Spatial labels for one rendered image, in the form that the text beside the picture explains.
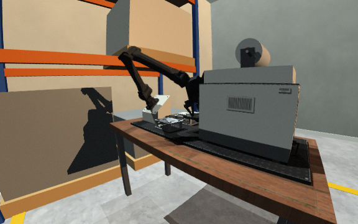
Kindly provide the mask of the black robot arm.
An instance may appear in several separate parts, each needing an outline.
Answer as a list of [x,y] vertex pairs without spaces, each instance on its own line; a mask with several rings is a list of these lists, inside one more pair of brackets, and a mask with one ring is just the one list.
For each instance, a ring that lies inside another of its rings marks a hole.
[[126,51],[118,56],[118,59],[121,60],[121,62],[126,66],[129,74],[135,82],[138,89],[139,98],[146,102],[146,109],[151,110],[159,99],[151,97],[152,89],[148,86],[148,84],[143,82],[133,61],[139,62],[161,73],[162,75],[165,75],[181,88],[185,87],[186,92],[189,91],[188,94],[190,99],[200,97],[199,83],[201,77],[197,75],[190,78],[186,72],[169,67],[168,65],[165,65],[164,63],[159,62],[158,60],[149,57],[146,54],[143,54],[141,49],[136,46],[130,46]]

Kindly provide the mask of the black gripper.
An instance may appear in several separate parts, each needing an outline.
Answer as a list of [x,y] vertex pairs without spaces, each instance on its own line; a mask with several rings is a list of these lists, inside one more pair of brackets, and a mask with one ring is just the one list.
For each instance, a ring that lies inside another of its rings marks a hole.
[[[189,114],[191,114],[191,116],[194,116],[194,103],[198,103],[198,104],[195,104],[195,106],[197,107],[197,109],[199,111],[200,98],[192,98],[192,99],[190,99],[188,92],[189,91],[187,91],[188,100],[185,101],[184,108],[189,112]],[[188,107],[191,107],[192,113],[191,113],[191,111],[189,110]]]

